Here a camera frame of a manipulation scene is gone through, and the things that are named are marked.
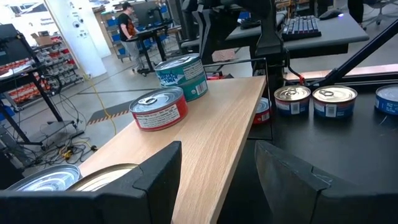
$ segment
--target teal tuna can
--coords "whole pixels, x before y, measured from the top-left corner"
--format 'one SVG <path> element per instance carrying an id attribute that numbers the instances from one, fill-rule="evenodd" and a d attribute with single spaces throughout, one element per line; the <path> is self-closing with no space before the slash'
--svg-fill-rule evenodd
<path id="1" fill-rule="evenodd" d="M 206 75 L 196 77 L 183 85 L 179 85 L 179 87 L 182 88 L 187 102 L 195 100 L 207 92 Z"/>
<path id="2" fill-rule="evenodd" d="M 162 62 L 155 67 L 162 86 L 177 86 L 205 74 L 199 54 L 187 54 Z"/>

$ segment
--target cardboard box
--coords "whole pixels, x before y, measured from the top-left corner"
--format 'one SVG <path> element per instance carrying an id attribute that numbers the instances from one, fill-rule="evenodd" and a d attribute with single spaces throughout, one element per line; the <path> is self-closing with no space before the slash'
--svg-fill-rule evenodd
<path id="1" fill-rule="evenodd" d="M 51 37 L 49 36 L 49 33 L 47 31 L 39 32 L 38 35 L 31 34 L 31 36 L 33 37 L 33 39 L 36 40 L 37 45 L 39 45 L 39 46 L 52 44 Z"/>

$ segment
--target tuna can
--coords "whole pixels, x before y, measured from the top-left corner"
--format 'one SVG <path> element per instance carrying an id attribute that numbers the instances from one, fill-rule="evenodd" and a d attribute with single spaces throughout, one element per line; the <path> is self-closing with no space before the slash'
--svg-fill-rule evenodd
<path id="1" fill-rule="evenodd" d="M 184 91 L 187 102 L 195 100 L 207 92 L 206 74 L 179 85 L 179 87 Z"/>
<path id="2" fill-rule="evenodd" d="M 346 86 L 324 86 L 313 93 L 315 114 L 327 118 L 346 118 L 354 112 L 358 93 Z"/>
<path id="3" fill-rule="evenodd" d="M 100 169 L 82 178 L 70 186 L 68 190 L 94 192 L 108 185 L 110 182 L 122 177 L 124 174 L 127 174 L 136 167 L 136 164 L 117 164 Z"/>
<path id="4" fill-rule="evenodd" d="M 166 87 L 142 95 L 130 104 L 138 128 L 157 131 L 181 121 L 188 113 L 187 102 L 180 87 Z"/>
<path id="5" fill-rule="evenodd" d="M 155 72 L 162 86 L 176 86 L 204 75 L 205 69 L 199 54 L 187 54 L 158 64 Z"/>
<path id="6" fill-rule="evenodd" d="M 398 85 L 378 88 L 375 107 L 387 114 L 398 115 Z"/>
<path id="7" fill-rule="evenodd" d="M 270 116 L 270 102 L 267 98 L 262 97 L 257 105 L 256 115 L 254 116 L 253 124 L 263 124 L 269 120 Z"/>
<path id="8" fill-rule="evenodd" d="M 38 171 L 11 185 L 14 191 L 64 191 L 81 178 L 77 166 L 64 164 Z"/>
<path id="9" fill-rule="evenodd" d="M 275 91 L 275 102 L 279 113 L 295 115 L 308 113 L 311 90 L 304 86 L 284 86 Z"/>

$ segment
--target computer keyboard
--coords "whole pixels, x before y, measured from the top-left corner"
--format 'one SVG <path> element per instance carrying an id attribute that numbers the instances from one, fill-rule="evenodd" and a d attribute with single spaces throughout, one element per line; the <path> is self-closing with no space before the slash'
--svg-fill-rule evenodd
<path id="1" fill-rule="evenodd" d="M 321 35 L 315 16 L 299 16 L 288 19 L 282 31 L 284 41 L 320 37 Z"/>

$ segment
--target red tuna can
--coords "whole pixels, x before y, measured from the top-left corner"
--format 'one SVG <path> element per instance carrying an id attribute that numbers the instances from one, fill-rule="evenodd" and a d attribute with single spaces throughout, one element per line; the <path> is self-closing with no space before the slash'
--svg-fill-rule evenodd
<path id="1" fill-rule="evenodd" d="M 270 115 L 270 102 L 267 98 L 262 97 L 257 105 L 256 115 L 254 116 L 253 124 L 266 123 Z"/>
<path id="2" fill-rule="evenodd" d="M 130 104 L 130 111 L 138 128 L 158 131 L 175 125 L 188 113 L 187 102 L 180 87 L 154 90 Z"/>

